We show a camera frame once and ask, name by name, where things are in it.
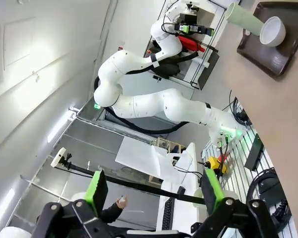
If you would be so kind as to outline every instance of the brown table top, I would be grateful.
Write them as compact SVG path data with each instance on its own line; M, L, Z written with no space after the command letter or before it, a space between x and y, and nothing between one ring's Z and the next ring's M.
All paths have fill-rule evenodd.
M241 6L252 12L259 2L243 1ZM298 232L298 51L283 80L277 82L236 52L241 38L242 29L229 23L217 45L221 66L218 70L268 151Z

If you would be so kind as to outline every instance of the black sleeve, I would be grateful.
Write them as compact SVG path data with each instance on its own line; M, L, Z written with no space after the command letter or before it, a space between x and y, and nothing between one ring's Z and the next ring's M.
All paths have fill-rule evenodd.
M100 219L104 223L112 223L120 216L122 212L123 209L119 208L117 204L114 203L111 207L101 212Z

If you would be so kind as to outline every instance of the striped metal surface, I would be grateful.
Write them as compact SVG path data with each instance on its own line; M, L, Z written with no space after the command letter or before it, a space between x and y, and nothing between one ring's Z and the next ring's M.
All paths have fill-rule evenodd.
M249 154L249 151L252 147L253 140L256 135L256 130L253 127L250 127L247 133L238 141L238 143L233 147L232 151L228 154L226 160L226 166L228 173L220 179L220 184L222 189L234 191L239 199L245 203L246 195L249 188L249 185L253 179L260 173L262 170L273 167L273 163L266 151L263 150L261 159L258 165L258 168L255 172L250 171L244 167L246 158ZM202 161L205 162L210 156L218 157L220 152L216 150L216 147L213 146L210 142L205 147L205 158L202 158ZM258 198L258 190L255 190L253 194L254 198ZM270 208L270 212L273 213L279 204ZM235 232L236 238L241 238L239 232ZM297 238L297 231L295 228L295 223L291 217L289 224L285 229L279 233L280 238Z

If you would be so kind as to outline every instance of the fluorescent light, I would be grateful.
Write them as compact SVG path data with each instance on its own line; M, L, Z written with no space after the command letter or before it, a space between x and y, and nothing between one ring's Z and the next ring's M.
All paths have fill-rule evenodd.
M7 195L5 196L4 200L2 201L1 205L0 205L0 220L2 219L2 216L4 215L6 209L8 208L10 202L12 201L13 197L14 197L14 190L10 189L10 191L7 193Z
M56 123L56 125L53 127L51 133L48 135L48 143L50 143L54 136L59 132L59 130L63 127L63 125L65 125L65 123L67 122L67 120L69 119L69 117L71 117L73 114L72 111L67 111L62 117L61 119Z

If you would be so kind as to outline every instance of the tray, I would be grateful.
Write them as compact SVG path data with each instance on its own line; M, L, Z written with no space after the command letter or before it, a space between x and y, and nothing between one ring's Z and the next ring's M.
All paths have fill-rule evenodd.
M298 2L260 2L254 16L264 23L272 16L279 17L286 28L285 39L280 45L269 47L261 44L258 36L247 36L244 30L237 52L278 80L298 48Z

